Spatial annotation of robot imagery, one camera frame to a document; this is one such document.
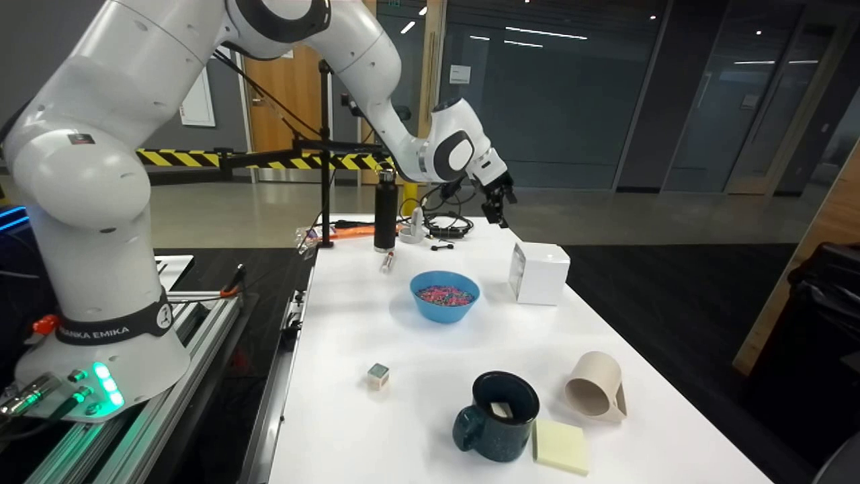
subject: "floor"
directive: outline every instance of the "floor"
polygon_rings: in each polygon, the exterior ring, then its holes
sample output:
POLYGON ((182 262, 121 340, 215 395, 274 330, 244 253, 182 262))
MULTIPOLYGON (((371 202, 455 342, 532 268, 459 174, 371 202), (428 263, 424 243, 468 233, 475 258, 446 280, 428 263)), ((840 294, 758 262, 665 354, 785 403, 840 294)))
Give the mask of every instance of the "floor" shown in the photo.
MULTIPOLYGON (((18 200, 0 174, 8 200, 18 200)), ((558 245, 735 245, 797 243, 824 188, 797 200, 723 194, 610 194, 518 188, 510 229, 530 243, 558 245)), ((477 197, 465 205, 481 214, 477 197)), ((320 212, 312 184, 182 184, 152 186, 155 247, 293 247, 295 229, 320 212)), ((334 212, 371 212, 374 188, 334 186, 334 212)))

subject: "blue bowl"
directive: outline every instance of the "blue bowl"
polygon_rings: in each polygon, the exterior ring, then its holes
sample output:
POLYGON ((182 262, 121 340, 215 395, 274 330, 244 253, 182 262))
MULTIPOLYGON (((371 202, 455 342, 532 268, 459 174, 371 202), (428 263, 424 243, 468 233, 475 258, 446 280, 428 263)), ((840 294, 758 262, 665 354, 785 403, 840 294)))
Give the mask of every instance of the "blue bowl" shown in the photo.
POLYGON ((456 321, 463 321, 468 314, 468 310, 472 310, 472 303, 481 298, 481 288, 456 271, 421 271, 417 278, 412 278, 407 282, 413 303, 418 306, 421 318, 440 323, 440 326, 450 326, 456 321), (465 294, 468 303, 450 306, 450 303, 432 303, 424 302, 421 294, 428 288, 455 288, 459 294, 465 294))

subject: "green light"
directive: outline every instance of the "green light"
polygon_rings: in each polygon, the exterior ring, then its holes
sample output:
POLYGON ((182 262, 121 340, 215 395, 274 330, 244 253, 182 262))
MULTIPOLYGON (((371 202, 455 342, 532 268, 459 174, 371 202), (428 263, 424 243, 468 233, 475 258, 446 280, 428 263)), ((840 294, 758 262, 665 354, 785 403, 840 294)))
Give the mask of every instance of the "green light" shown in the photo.
POLYGON ((98 380, 109 380, 109 368, 104 362, 94 362, 92 370, 98 376, 98 380))

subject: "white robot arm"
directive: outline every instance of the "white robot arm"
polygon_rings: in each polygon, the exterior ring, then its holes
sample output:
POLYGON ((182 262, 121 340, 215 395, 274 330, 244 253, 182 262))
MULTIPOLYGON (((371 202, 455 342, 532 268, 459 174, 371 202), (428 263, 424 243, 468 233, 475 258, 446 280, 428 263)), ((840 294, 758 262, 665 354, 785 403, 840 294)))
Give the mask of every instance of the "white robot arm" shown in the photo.
POLYGON ((344 80, 406 178, 471 174, 487 214, 500 214, 510 178, 477 116, 456 103, 432 114, 428 141, 412 137, 389 103, 399 56, 359 0, 108 0, 6 141, 61 310, 57 337, 20 358, 16 380, 104 365, 119 387, 70 420, 108 420, 188 365, 152 267, 135 149, 180 111, 215 46, 274 59, 299 41, 344 80))

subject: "dark blue mug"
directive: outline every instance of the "dark blue mug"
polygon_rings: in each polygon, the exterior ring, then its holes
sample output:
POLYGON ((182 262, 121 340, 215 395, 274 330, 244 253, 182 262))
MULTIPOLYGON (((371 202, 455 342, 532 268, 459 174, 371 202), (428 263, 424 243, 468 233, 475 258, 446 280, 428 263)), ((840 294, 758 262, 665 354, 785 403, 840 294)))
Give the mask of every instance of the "dark blue mug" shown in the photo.
POLYGON ((510 463, 532 436, 539 412, 530 381, 504 370, 487 370, 472 381, 472 403, 455 420, 455 443, 487 459, 510 463))

